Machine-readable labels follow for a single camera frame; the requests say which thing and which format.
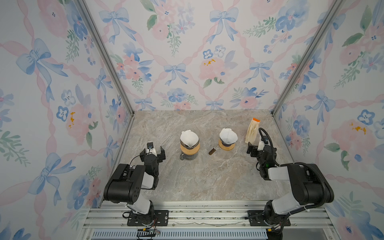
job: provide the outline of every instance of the wall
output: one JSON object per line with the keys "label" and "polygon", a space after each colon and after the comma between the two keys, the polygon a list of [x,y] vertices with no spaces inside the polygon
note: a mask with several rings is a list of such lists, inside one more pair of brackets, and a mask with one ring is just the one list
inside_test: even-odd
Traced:
{"label": "wall", "polygon": [[332,186],[326,209],[343,240],[384,239],[383,8],[347,0],[276,115],[293,159]]}
{"label": "wall", "polygon": [[72,1],[0,6],[0,239],[77,239],[129,119]]}
{"label": "wall", "polygon": [[271,109],[332,3],[86,2],[135,110]]}

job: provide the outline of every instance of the black mounting plate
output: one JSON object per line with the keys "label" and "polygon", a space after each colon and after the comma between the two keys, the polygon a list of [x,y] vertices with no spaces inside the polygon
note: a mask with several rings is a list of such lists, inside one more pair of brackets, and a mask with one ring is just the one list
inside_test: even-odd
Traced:
{"label": "black mounting plate", "polygon": [[[168,210],[155,210],[155,216],[157,216],[157,227],[166,227],[168,225]],[[130,211],[127,226],[130,227],[143,227],[144,225],[136,218],[136,215]]]}
{"label": "black mounting plate", "polygon": [[[256,214],[260,214],[264,212],[263,210],[248,210],[247,213],[248,213],[248,217],[250,216],[253,216],[253,215],[256,215]],[[258,226],[266,226],[266,227],[269,227],[269,225],[267,225],[262,218],[260,217],[255,217],[255,218],[250,218],[249,219],[249,223],[251,225],[251,227],[258,227]],[[287,221],[285,222],[284,226],[290,226],[291,225],[291,222],[289,221],[289,218],[287,219]]]}

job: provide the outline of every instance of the gray marble surface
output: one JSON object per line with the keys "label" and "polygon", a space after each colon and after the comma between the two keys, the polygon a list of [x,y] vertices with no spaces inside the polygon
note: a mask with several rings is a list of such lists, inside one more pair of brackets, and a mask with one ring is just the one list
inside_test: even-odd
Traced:
{"label": "gray marble surface", "polygon": [[[289,182],[265,181],[256,170],[256,158],[247,151],[245,135],[252,118],[261,120],[277,148],[276,161],[293,162],[288,149],[268,110],[224,111],[137,111],[128,143],[120,163],[129,163],[153,141],[166,160],[160,163],[156,190],[141,190],[154,202],[206,200],[271,200],[290,191]],[[208,152],[217,145],[223,128],[232,128],[238,141],[231,151]],[[179,159],[181,131],[192,130],[200,139],[201,147],[194,160]],[[143,164],[140,158],[132,165]]]}

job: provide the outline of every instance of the wallpaper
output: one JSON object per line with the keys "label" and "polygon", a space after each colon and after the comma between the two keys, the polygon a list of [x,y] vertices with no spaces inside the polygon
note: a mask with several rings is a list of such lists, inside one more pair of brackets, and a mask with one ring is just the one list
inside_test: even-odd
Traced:
{"label": "wallpaper", "polygon": [[384,239],[383,9],[347,0],[276,115],[295,161],[316,163],[333,188],[342,240]]}
{"label": "wallpaper", "polygon": [[134,110],[271,109],[332,4],[86,2]]}
{"label": "wallpaper", "polygon": [[0,6],[0,239],[77,239],[129,115],[71,0]]}

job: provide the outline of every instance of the slotted plastic duct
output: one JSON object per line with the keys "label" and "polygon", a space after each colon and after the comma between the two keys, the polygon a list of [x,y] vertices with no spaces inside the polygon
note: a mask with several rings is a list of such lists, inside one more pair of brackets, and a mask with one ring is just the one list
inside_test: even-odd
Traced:
{"label": "slotted plastic duct", "polygon": [[[161,232],[153,239],[268,239],[265,229],[159,229]],[[140,239],[148,233],[139,232]],[[91,239],[137,239],[136,229],[95,229]]]}

